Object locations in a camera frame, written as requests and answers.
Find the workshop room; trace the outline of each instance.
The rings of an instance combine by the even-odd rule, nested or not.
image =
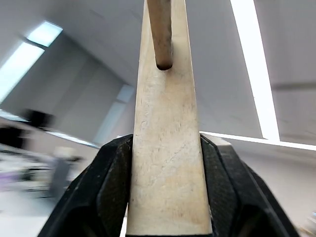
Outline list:
[[[316,236],[315,0],[0,0],[0,237]]]

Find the wall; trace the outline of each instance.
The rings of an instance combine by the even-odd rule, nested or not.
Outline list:
[[[287,216],[304,226],[316,210],[316,166],[277,157],[242,157],[267,183]]]
[[[53,129],[93,141],[123,84],[62,33],[0,107],[16,115],[25,108],[53,114]]]

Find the wooden block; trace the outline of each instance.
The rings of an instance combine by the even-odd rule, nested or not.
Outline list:
[[[173,66],[160,71],[145,1],[127,235],[211,233],[185,1],[171,4]]]

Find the black object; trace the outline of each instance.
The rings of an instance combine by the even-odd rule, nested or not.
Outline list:
[[[49,128],[53,121],[53,115],[36,110],[26,110],[23,117],[26,124],[40,129]]]
[[[24,130],[13,126],[1,127],[0,143],[22,149],[26,142],[26,139],[22,137],[24,132]]]
[[[201,136],[201,145],[213,236],[298,237],[264,181],[228,143]],[[66,190],[39,237],[118,237],[131,157],[132,135],[104,145]]]

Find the blurry background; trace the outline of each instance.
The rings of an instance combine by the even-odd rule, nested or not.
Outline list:
[[[310,226],[316,1],[254,1],[276,139],[262,135],[267,128],[259,122],[232,2],[186,1],[200,130],[237,136],[227,140],[265,179],[291,221]],[[133,132],[143,4],[0,0],[0,235],[35,236],[56,201],[38,197],[47,191],[58,199],[55,184],[63,189],[101,145]],[[54,179],[59,172],[65,177]]]

